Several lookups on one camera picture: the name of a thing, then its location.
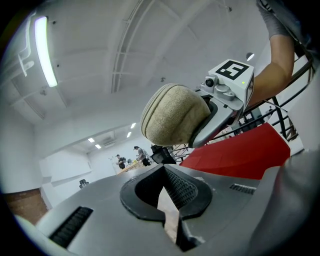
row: black slot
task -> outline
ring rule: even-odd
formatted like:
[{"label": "black slot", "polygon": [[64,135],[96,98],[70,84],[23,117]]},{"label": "black slot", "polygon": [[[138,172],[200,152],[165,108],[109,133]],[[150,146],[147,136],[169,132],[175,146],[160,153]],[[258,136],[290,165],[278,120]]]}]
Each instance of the black slot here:
[{"label": "black slot", "polygon": [[78,207],[49,238],[61,247],[67,248],[92,212],[90,208]]},{"label": "black slot", "polygon": [[246,193],[246,194],[250,194],[250,195],[253,195],[254,192],[256,191],[255,187],[239,185],[239,184],[232,184],[230,186],[230,189],[236,190],[236,191],[239,191],[239,192],[243,192],[243,193]]}]

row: ceiling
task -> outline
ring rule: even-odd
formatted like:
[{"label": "ceiling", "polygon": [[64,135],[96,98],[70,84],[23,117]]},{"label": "ceiling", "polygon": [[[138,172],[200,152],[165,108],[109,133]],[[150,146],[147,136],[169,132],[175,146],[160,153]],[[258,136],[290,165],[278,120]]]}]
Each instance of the ceiling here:
[{"label": "ceiling", "polygon": [[137,123],[132,129],[131,125],[118,127],[112,131],[92,136],[91,138],[94,139],[94,142],[88,141],[89,138],[87,138],[77,144],[72,145],[72,147],[78,151],[89,153],[98,150],[95,146],[96,144],[100,145],[102,149],[106,149],[126,140],[134,139],[138,136],[140,136],[140,126]]},{"label": "ceiling", "polygon": [[[196,88],[226,59],[255,65],[267,40],[255,0],[50,0],[20,27],[1,66],[0,92],[32,124],[86,95],[181,83]],[[48,17],[58,86],[49,88],[34,21]],[[23,74],[23,65],[33,65]]]}]

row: gray sleeve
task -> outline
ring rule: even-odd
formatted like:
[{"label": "gray sleeve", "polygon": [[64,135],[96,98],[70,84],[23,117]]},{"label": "gray sleeve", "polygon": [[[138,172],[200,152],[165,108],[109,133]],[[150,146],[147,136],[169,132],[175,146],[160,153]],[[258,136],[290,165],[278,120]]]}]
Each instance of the gray sleeve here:
[{"label": "gray sleeve", "polygon": [[266,28],[268,29],[269,38],[274,35],[283,35],[290,37],[290,34],[286,30],[285,26],[270,11],[264,9],[260,4],[261,3],[259,2],[259,0],[257,0],[256,6],[258,7]]},{"label": "gray sleeve", "polygon": [[139,154],[139,160],[143,160],[146,158],[146,155],[144,154],[144,151],[142,150],[142,148],[138,149],[138,154]]}]

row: human arm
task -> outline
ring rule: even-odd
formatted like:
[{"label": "human arm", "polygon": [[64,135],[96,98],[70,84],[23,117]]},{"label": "human arm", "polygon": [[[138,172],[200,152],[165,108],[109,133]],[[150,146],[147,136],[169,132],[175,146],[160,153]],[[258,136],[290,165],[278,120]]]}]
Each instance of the human arm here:
[{"label": "human arm", "polygon": [[295,61],[293,39],[280,21],[259,4],[257,7],[267,26],[270,38],[271,62],[254,78],[250,105],[271,98],[288,85]]}]

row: black chair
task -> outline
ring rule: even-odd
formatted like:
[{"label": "black chair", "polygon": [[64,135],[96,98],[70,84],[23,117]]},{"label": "black chair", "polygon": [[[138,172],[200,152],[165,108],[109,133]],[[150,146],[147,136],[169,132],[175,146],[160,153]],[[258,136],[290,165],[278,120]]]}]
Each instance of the black chair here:
[{"label": "black chair", "polygon": [[151,147],[151,149],[153,152],[151,158],[157,164],[177,164],[166,147],[154,145]]},{"label": "black chair", "polygon": [[89,182],[87,182],[85,179],[80,180],[79,183],[80,183],[80,186],[79,186],[80,189],[83,189],[85,186],[89,184]]}]

